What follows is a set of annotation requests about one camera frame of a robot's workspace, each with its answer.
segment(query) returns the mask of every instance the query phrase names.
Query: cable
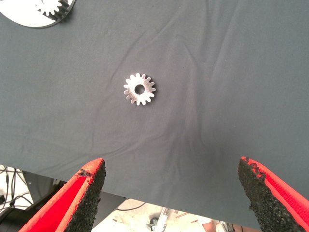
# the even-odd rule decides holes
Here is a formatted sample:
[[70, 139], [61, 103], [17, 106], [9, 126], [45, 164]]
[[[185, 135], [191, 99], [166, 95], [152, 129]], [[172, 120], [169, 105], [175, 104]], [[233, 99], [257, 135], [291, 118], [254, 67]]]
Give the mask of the cable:
[[10, 203], [10, 206], [13, 206], [14, 207], [14, 196], [15, 196], [15, 187], [16, 187], [16, 168], [14, 168], [14, 174], [13, 174], [13, 177], [12, 177], [12, 180], [11, 180], [11, 203]]
[[25, 193], [23, 193], [23, 194], [21, 194], [21, 195], [18, 195], [18, 196], [16, 196], [15, 198], [14, 198], [14, 200], [17, 200], [18, 198], [23, 198], [25, 195], [27, 195], [27, 194], [30, 194], [29, 192], [25, 192]]
[[138, 207], [135, 207], [135, 208], [132, 208], [132, 209], [116, 209], [116, 210], [119, 210], [119, 211], [129, 211], [129, 210], [134, 210], [134, 209], [138, 209], [138, 208], [141, 208], [143, 205], [145, 205], [146, 202], [144, 202], [143, 204], [141, 204], [140, 206]]
[[4, 169], [6, 171], [6, 177], [5, 177], [5, 182], [6, 182], [6, 196], [5, 196], [5, 200], [7, 201], [8, 200], [8, 193], [9, 193], [9, 173], [8, 173], [8, 169], [6, 166], [4, 166]]
[[15, 205], [15, 207], [24, 207], [24, 208], [28, 208], [29, 206], [24, 206], [24, 205]]
[[14, 199], [17, 200], [18, 198], [23, 198], [23, 199], [25, 199], [27, 202], [29, 202], [30, 205], [32, 205], [32, 202], [29, 201], [26, 197], [24, 197], [24, 196], [17, 196], [17, 197], [15, 197]]

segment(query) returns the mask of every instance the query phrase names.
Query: gear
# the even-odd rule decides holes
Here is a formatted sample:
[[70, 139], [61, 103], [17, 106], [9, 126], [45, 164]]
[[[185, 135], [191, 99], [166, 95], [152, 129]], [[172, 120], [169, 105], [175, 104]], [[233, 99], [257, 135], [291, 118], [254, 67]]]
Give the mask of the gear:
[[[124, 91], [124, 94], [128, 94], [126, 99], [131, 99], [131, 103], [133, 104], [136, 102], [136, 105], [140, 105], [142, 103], [143, 105], [147, 102], [151, 102], [151, 97], [153, 98], [155, 95], [152, 93], [155, 91], [155, 88], [152, 88], [154, 82], [150, 82], [151, 78], [147, 77], [143, 74], [140, 76], [139, 73], [136, 74], [136, 76], [131, 75], [130, 79], [127, 79], [127, 85], [124, 85], [124, 88], [126, 88], [126, 91]], [[143, 86], [144, 92], [139, 94], [137, 93], [137, 88]]]
[[43, 15], [57, 21], [66, 16], [70, 5], [66, 0], [37, 0], [36, 6]]

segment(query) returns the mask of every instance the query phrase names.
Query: dark gray cloth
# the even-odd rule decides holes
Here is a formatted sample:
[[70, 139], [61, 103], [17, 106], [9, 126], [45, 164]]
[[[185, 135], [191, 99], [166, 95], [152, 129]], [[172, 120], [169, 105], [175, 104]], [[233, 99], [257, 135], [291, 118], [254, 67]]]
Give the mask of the dark gray cloth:
[[[78, 0], [30, 29], [0, 15], [0, 163], [257, 227], [241, 156], [309, 197], [309, 2]], [[132, 105], [145, 73], [154, 100]]]

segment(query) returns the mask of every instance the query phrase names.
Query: large gear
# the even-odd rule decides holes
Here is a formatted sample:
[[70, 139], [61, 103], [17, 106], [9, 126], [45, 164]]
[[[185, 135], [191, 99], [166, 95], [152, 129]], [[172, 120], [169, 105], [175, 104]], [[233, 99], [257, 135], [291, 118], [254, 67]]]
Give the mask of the large gear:
[[[126, 99], [131, 99], [131, 103], [133, 104], [136, 102], [136, 105], [140, 105], [142, 103], [143, 105], [147, 102], [151, 102], [150, 98], [153, 98], [155, 95], [152, 93], [155, 91], [155, 88], [152, 88], [154, 82], [150, 82], [151, 78], [147, 77], [143, 74], [140, 76], [139, 73], [135, 75], [131, 75], [129, 79], [126, 80], [127, 85], [124, 85], [124, 88], [126, 90], [124, 91], [124, 94], [127, 94]], [[142, 85], [144, 87], [144, 92], [139, 94], [136, 92], [136, 88]]]
[[46, 17], [58, 20], [66, 16], [69, 4], [66, 0], [37, 0], [36, 7]]

